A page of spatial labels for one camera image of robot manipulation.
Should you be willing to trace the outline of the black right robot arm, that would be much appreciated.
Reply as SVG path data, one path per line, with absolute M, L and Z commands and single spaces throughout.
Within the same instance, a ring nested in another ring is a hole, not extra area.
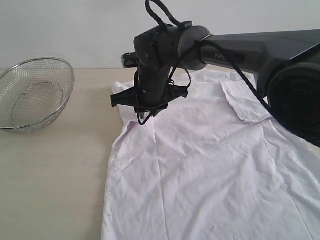
M 292 134 L 320 144 L 320 32 L 317 29 L 213 35 L 203 26 L 157 26 L 134 38 L 134 52 L 122 56 L 136 68 L 133 87 L 113 94 L 113 107 L 134 108 L 144 124 L 168 104 L 188 96 L 176 85 L 176 69 L 208 65 L 235 70 L 265 109 Z

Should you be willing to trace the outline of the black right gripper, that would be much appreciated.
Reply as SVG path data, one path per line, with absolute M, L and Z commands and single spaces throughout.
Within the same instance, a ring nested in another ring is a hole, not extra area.
M 167 82 L 137 82 L 134 88 L 112 94 L 110 102 L 112 108 L 118 105 L 134 107 L 138 117 L 144 117 L 145 113 L 155 117 L 170 102 L 187 96 L 187 86 L 168 86 Z

